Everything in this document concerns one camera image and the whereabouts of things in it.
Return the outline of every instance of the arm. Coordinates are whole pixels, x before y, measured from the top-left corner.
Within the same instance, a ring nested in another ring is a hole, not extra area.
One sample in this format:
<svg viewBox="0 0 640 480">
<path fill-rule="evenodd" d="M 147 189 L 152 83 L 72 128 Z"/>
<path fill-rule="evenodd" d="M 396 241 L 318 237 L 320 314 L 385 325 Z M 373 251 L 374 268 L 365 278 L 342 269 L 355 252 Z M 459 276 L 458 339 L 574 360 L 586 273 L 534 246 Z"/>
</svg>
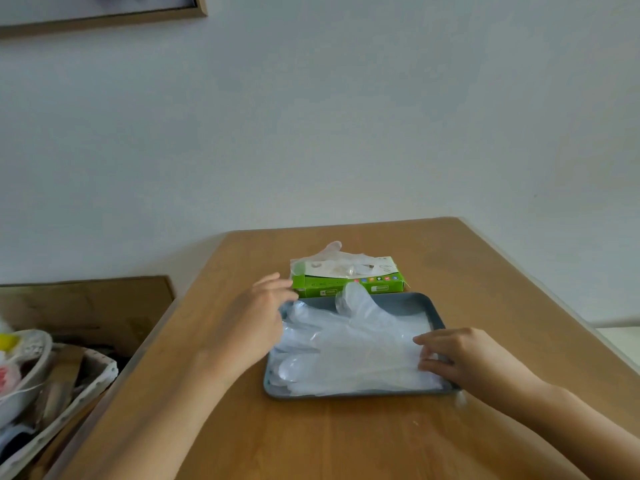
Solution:
<svg viewBox="0 0 640 480">
<path fill-rule="evenodd" d="M 591 480 L 640 478 L 640 440 L 569 391 L 528 370 L 482 330 L 414 337 L 423 371 L 459 384 L 542 436 Z M 452 363 L 431 358 L 443 354 Z"/>
<path fill-rule="evenodd" d="M 265 276 L 242 293 L 213 336 L 204 341 L 184 379 L 84 478 L 172 480 L 227 389 L 282 336 L 278 308 L 298 295 L 290 280 Z"/>
</svg>

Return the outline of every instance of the hand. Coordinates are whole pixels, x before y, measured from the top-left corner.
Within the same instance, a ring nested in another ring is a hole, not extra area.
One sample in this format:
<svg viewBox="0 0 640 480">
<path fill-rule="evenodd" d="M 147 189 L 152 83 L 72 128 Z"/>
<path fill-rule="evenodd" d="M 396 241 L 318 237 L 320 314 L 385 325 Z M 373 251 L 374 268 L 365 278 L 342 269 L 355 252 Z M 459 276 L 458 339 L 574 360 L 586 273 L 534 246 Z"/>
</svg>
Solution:
<svg viewBox="0 0 640 480">
<path fill-rule="evenodd" d="M 279 273 L 265 276 L 236 297 L 212 338 L 205 341 L 206 357 L 197 359 L 205 362 L 205 368 L 213 359 L 214 368 L 232 383 L 280 341 L 278 309 L 286 301 L 297 300 L 298 295 L 289 289 L 291 280 L 279 277 Z"/>
<path fill-rule="evenodd" d="M 510 416 L 518 405 L 548 387 L 485 331 L 435 330 L 413 338 L 422 346 L 418 368 L 455 382 L 471 395 Z M 442 354 L 452 363 L 430 358 Z"/>
</svg>

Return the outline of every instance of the framed picture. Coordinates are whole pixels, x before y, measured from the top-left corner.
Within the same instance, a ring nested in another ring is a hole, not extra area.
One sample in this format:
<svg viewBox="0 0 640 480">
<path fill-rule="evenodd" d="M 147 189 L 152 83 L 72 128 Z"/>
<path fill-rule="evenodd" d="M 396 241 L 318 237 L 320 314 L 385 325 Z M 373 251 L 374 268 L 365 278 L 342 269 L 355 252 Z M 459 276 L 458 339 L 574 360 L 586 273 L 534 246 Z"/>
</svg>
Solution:
<svg viewBox="0 0 640 480">
<path fill-rule="evenodd" d="M 0 37 L 206 15 L 204 0 L 0 0 Z"/>
</svg>

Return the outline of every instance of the picture frame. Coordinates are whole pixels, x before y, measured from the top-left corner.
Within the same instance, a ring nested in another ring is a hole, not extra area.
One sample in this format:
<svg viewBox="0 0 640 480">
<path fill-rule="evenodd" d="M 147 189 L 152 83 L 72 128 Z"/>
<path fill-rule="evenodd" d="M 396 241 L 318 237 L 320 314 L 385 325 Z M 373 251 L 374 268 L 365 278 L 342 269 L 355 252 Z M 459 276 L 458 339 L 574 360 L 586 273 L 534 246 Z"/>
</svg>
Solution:
<svg viewBox="0 0 640 480">
<path fill-rule="evenodd" d="M 201 18 L 207 16 L 205 0 L 193 0 L 192 6 L 150 9 L 128 13 L 114 13 L 108 15 L 83 16 L 81 18 L 66 18 L 61 20 L 46 20 L 41 22 L 18 23 L 15 25 L 2 24 L 0 20 L 0 39 L 10 37 L 32 36 L 52 32 L 87 30 L 117 25 L 131 25 L 137 23 L 164 22 L 185 18 Z"/>
</svg>

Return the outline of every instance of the tray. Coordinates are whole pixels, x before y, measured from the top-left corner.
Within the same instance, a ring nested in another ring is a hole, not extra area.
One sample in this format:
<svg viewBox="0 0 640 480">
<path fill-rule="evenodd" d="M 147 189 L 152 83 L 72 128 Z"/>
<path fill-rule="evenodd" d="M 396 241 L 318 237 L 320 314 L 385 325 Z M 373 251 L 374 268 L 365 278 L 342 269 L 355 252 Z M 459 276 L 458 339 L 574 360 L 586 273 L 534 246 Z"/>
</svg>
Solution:
<svg viewBox="0 0 640 480">
<path fill-rule="evenodd" d="M 373 301 L 384 311 L 396 315 L 413 315 L 418 314 L 420 312 L 425 312 L 427 315 L 427 320 L 431 325 L 432 330 L 438 330 L 441 328 L 446 328 L 442 319 L 438 315 L 435 306 L 431 300 L 422 293 L 382 293 L 371 295 Z M 320 298 L 301 298 L 300 301 L 308 304 L 309 306 L 313 306 L 314 308 L 319 308 L 321 310 L 329 310 L 331 312 L 335 312 L 335 297 L 334 296 L 322 296 Z M 291 308 L 291 303 L 285 303 L 280 308 L 280 314 L 282 315 L 283 320 L 287 320 L 287 315 L 289 313 L 289 309 Z M 284 386 L 276 386 L 271 384 L 269 378 L 271 376 L 271 360 L 273 357 L 273 350 L 269 352 L 267 359 L 267 368 L 264 372 L 264 390 L 265 392 L 274 397 L 276 399 L 304 399 L 310 397 L 336 397 L 336 396 L 366 396 L 366 395 L 407 395 L 407 394 L 450 394 L 452 392 L 457 392 L 460 390 L 460 387 L 457 384 L 452 382 L 445 382 L 445 387 L 443 389 L 436 390 L 416 390 L 416 391 L 384 391 L 384 390 L 368 390 L 368 391 L 359 391 L 359 392 L 350 392 L 345 394 L 334 394 L 334 395 L 325 395 L 325 396 L 317 396 L 317 395 L 289 395 L 289 390 Z"/>
</svg>

